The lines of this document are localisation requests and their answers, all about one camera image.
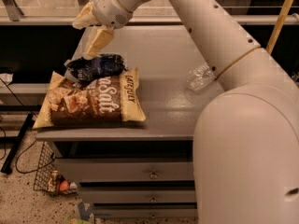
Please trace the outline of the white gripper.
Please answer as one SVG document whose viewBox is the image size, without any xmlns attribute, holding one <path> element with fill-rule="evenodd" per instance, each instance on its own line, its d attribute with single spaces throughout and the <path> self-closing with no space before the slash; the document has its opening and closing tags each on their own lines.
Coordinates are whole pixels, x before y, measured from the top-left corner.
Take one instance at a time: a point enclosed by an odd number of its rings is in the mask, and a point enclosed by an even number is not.
<svg viewBox="0 0 299 224">
<path fill-rule="evenodd" d="M 88 2 L 76 16 L 72 26 L 79 30 L 98 23 L 103 26 L 93 26 L 91 28 L 87 42 L 83 47 L 83 57 L 98 57 L 101 50 L 114 38 L 114 29 L 111 27 L 115 29 L 122 28 L 132 17 L 133 13 L 124 8 L 118 0 L 93 0 Z"/>
</svg>

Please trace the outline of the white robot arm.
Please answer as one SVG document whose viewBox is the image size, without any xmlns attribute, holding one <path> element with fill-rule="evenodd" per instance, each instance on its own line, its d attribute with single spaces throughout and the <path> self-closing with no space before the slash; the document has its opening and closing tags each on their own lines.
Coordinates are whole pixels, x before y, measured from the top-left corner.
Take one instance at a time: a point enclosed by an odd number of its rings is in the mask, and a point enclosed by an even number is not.
<svg viewBox="0 0 299 224">
<path fill-rule="evenodd" d="M 149 0 L 92 0 L 77 29 L 122 28 Z M 193 136 L 199 224 L 299 224 L 299 89 L 215 1 L 169 0 L 224 88 Z"/>
</svg>

